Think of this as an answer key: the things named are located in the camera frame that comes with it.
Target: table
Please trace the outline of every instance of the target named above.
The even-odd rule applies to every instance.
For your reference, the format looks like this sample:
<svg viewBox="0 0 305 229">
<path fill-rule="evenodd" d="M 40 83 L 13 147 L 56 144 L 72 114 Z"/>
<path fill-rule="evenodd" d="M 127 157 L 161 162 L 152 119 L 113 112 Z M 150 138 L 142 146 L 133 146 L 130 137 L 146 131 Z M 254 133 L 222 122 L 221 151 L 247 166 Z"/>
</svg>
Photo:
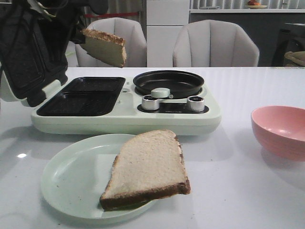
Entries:
<svg viewBox="0 0 305 229">
<path fill-rule="evenodd" d="M 67 75 L 136 76 L 151 70 L 157 69 L 69 68 Z M 210 135 L 179 136 L 192 192 L 159 200 L 140 216 L 103 228 L 303 229 L 305 163 L 263 149 L 252 133 L 250 114 L 265 105 L 305 108 L 305 69 L 179 70 L 200 74 L 223 113 L 220 126 Z M 56 211 L 40 191 L 49 160 L 90 135 L 39 132 L 31 124 L 32 110 L 20 102 L 1 101 L 1 229 L 101 228 Z"/>
</svg>

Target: pan handle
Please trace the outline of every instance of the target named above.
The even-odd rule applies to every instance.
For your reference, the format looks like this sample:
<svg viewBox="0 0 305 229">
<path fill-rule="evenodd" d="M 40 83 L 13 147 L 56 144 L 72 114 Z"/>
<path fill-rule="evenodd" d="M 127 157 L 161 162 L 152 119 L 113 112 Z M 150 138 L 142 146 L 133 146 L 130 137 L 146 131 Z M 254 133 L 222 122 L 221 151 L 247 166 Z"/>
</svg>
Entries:
<svg viewBox="0 0 305 229">
<path fill-rule="evenodd" d="M 165 87 L 158 87 L 151 91 L 151 96 L 153 98 L 163 99 L 169 97 L 170 99 L 173 98 L 171 94 L 171 90 Z"/>
</svg>

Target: silver knob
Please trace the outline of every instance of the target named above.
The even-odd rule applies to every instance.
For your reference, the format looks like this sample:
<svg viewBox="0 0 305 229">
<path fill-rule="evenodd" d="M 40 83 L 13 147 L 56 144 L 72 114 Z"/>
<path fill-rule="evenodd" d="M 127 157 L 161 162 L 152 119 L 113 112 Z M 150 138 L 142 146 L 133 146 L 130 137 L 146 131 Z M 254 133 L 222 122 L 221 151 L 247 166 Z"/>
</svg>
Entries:
<svg viewBox="0 0 305 229">
<path fill-rule="evenodd" d="M 187 98 L 186 108 L 189 111 L 201 112 L 204 110 L 204 99 L 200 96 L 190 96 Z"/>
<path fill-rule="evenodd" d="M 152 97 L 150 94 L 142 97 L 142 108 L 146 111 L 155 111 L 160 107 L 159 99 Z"/>
</svg>

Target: black nonstick plate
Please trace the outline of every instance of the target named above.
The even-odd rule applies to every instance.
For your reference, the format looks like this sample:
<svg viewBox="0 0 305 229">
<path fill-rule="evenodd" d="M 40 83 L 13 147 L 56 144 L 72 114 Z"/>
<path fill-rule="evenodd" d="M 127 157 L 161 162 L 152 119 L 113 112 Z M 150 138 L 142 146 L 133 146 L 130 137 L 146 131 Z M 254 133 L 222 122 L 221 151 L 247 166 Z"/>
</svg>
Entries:
<svg viewBox="0 0 305 229">
<path fill-rule="evenodd" d="M 150 94 L 155 88 L 165 87 L 171 90 L 173 99 L 181 99 L 198 94 L 204 79 L 189 72 L 158 70 L 137 75 L 133 83 L 142 95 Z"/>
</svg>

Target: white cabinet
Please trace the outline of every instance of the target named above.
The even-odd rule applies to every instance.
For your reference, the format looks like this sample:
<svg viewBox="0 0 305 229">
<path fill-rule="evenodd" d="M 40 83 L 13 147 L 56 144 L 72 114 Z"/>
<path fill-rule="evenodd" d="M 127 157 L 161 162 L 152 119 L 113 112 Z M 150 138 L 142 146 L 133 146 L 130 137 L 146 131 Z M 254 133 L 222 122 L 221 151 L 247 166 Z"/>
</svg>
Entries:
<svg viewBox="0 0 305 229">
<path fill-rule="evenodd" d="M 189 0 L 147 0 L 147 66 L 172 67 L 178 33 L 189 21 Z"/>
</svg>

